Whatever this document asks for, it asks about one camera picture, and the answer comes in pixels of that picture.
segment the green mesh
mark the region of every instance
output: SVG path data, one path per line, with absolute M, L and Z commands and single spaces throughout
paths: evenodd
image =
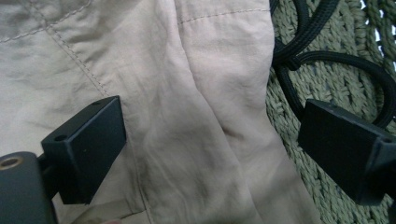
M 311 14 L 318 3 L 308 1 Z M 365 4 L 366 8 L 361 9 L 360 0 L 341 0 L 328 24 L 307 51 L 325 49 L 360 56 L 381 64 L 396 77 L 396 47 L 392 34 L 392 25 L 396 22 L 396 4 L 392 0 L 367 0 Z M 281 36 L 284 43 L 292 40 L 297 14 L 291 0 L 279 0 L 273 20 L 276 36 Z M 379 32 L 381 41 L 375 41 L 375 30 Z M 297 72 L 290 72 L 290 78 L 303 103 L 307 98 L 333 102 L 369 121 L 374 120 L 381 106 L 382 97 L 378 87 L 364 72 L 351 66 L 310 63 Z M 296 163 L 323 222 L 388 223 L 390 198 L 378 207 L 354 204 L 298 147 L 296 139 L 300 122 L 292 113 L 273 71 L 267 94 L 268 116 Z M 396 134 L 396 124 L 392 122 L 387 130 Z

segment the screw hole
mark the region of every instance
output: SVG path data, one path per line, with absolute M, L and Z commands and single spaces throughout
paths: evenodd
M 57 141 L 57 142 L 61 142 L 61 141 L 63 141 L 66 138 L 67 138 L 67 135 L 62 134 L 62 135 L 59 135 L 59 136 L 55 137 L 54 140 Z
M 15 166 L 21 164 L 22 161 L 23 161 L 22 157 L 7 158 L 3 161 L 0 161 L 0 170 L 6 170 L 6 169 L 10 169 L 12 167 L 15 167 Z

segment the seam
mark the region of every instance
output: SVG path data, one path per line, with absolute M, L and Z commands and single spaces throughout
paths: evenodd
M 42 19 L 45 23 L 47 23 L 47 20 L 46 20 L 45 16 L 40 12 L 40 10 L 38 10 L 37 7 L 35 7 L 35 5 L 34 5 L 34 3 L 32 2 L 32 0 L 29 0 L 29 2 L 30 2 L 30 6 L 31 6 L 32 8 L 35 9 L 35 11 L 40 15 L 41 19 Z M 70 46 L 62 39 L 62 37 L 61 37 L 61 35 L 58 33 L 58 31 L 56 31 L 56 30 L 53 28 L 53 24 L 48 25 L 47 28 L 46 28 L 45 30 L 47 31 L 48 29 L 53 30 L 53 32 L 54 32 L 54 33 L 59 37 L 59 39 L 62 41 L 63 45 L 66 46 L 66 47 L 70 50 L 71 54 L 72 54 L 74 57 L 76 57 L 77 61 L 76 61 L 76 59 L 74 59 L 73 57 L 71 57 L 71 58 L 73 59 L 73 61 L 74 61 L 76 64 L 78 64 L 79 66 L 83 66 L 83 67 L 88 71 L 88 73 L 89 73 L 89 74 L 91 75 L 91 77 L 98 83 L 99 87 L 102 89 L 102 91 L 103 91 L 105 94 L 103 94 L 102 91 L 97 87 L 97 85 L 95 85 L 95 83 L 92 81 L 92 79 L 89 78 L 89 80 L 92 82 L 93 86 L 96 87 L 96 89 L 99 90 L 99 92 L 100 92 L 102 95 L 104 95 L 104 96 L 105 96 L 105 95 L 106 95 L 106 96 L 110 96 L 110 95 L 107 93 L 107 91 L 105 90 L 103 84 L 99 82 L 99 80 L 93 75 L 93 73 L 92 73 L 91 70 L 87 67 L 87 65 L 77 56 L 77 54 L 70 48 Z
M 223 13 L 219 13 L 219 14 L 206 15 L 206 16 L 202 16 L 202 17 L 196 17 L 196 18 L 192 18 L 192 19 L 180 21 L 180 22 L 178 22 L 177 24 L 183 24 L 183 23 L 185 23 L 185 22 L 196 21 L 196 20 L 200 20 L 200 19 L 204 19 L 204 18 L 218 17 L 218 16 L 229 15 L 229 14 L 244 13 L 244 12 L 252 12 L 252 11 L 269 11 L 269 9 L 253 8 L 253 9 L 237 10 L 237 11 L 231 11 L 231 12 L 223 12 Z
M 48 29 L 49 29 L 50 27 L 52 27 L 53 25 L 58 24 L 59 22 L 66 20 L 66 19 L 69 18 L 70 16 L 75 15 L 76 13 L 82 11 L 82 9 L 84 9 L 84 8 L 87 7 L 87 6 L 89 6 L 89 5 L 91 4 L 91 2 L 92 2 L 92 0 L 88 0 L 87 3 L 86 3 L 84 6 L 80 7 L 79 9 L 76 9 L 76 10 L 73 10 L 73 11 L 70 11 L 70 12 L 66 13 L 62 18 L 60 18 L 59 20 L 54 21 L 54 22 L 48 24 L 46 27 L 39 28 L 39 29 L 30 31 L 30 32 L 26 32 L 26 33 L 23 33 L 23 34 L 14 36 L 14 37 L 2 39 L 2 40 L 0 40 L 0 43 L 6 43 L 6 42 L 8 42 L 8 41 L 10 41 L 10 40 L 16 40 L 16 39 L 25 37 L 25 36 L 27 36 L 27 35 L 34 35 L 34 34 L 36 34 L 36 33 L 38 33 L 38 32 L 41 32 L 41 31 L 44 31 L 44 30 L 48 30 Z
M 74 61 L 75 61 L 76 63 L 78 63 L 79 65 L 82 65 L 82 66 L 88 71 L 88 73 L 91 75 L 91 77 L 93 77 L 93 79 L 95 79 L 95 81 L 98 83 L 98 85 L 100 86 L 100 88 L 102 89 L 102 91 L 105 92 L 105 95 L 106 95 L 106 96 L 110 96 L 110 95 L 108 94 L 108 92 L 105 90 L 103 84 L 100 83 L 100 81 L 93 75 L 92 71 L 87 67 L 87 65 L 77 56 L 77 54 L 70 48 L 70 46 L 62 39 L 62 37 L 61 37 L 61 35 L 58 33 L 58 31 L 56 31 L 55 29 L 53 29 L 53 27 L 52 27 L 52 30 L 53 30 L 53 32 L 55 32 L 55 34 L 59 37 L 59 39 L 62 41 L 62 43 L 64 43 L 64 45 L 70 50 L 70 52 L 73 54 L 73 56 L 75 56 L 76 59 L 78 60 L 78 62 L 76 62 L 76 60 L 74 60 Z

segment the beige fabric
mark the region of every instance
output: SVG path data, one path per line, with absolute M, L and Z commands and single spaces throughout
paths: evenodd
M 268 1 L 0 3 L 2 155 L 122 100 L 127 146 L 61 223 L 319 223 L 265 113 Z

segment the black cord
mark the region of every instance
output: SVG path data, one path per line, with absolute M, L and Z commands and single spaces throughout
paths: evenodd
M 300 33 L 297 34 L 285 47 L 274 52 L 273 65 L 285 63 L 288 59 L 305 49 L 320 33 L 323 26 L 337 8 L 338 2 L 339 0 L 320 1 L 317 10 L 315 10 L 314 15 L 309 22 L 306 22 L 305 19 L 302 20 L 302 22 L 306 22 L 304 29 L 300 29 L 301 32 L 299 30 Z M 298 6 L 296 8 L 299 10 L 304 8 L 303 5 L 300 6 L 297 4 L 296 6 Z M 305 18 L 305 16 L 303 16 L 304 12 L 298 12 L 298 15 L 300 15 L 298 19 L 300 19 L 300 17 Z
M 301 64 L 317 60 L 344 63 L 364 70 L 376 79 L 383 89 L 384 106 L 373 124 L 385 128 L 396 116 L 396 82 L 382 67 L 356 56 L 329 51 L 312 51 L 297 56 L 318 35 L 336 9 L 338 0 L 322 0 L 310 20 L 306 2 L 299 0 L 293 0 L 293 2 L 298 16 L 297 34 L 287 45 L 276 39 L 273 59 L 273 67 L 280 87 L 293 113 L 299 120 L 302 120 L 304 106 L 301 104 L 298 93 L 290 80 L 288 68 L 295 71 L 300 68 Z M 277 0 L 272 0 L 271 4 L 271 6 L 276 6 Z

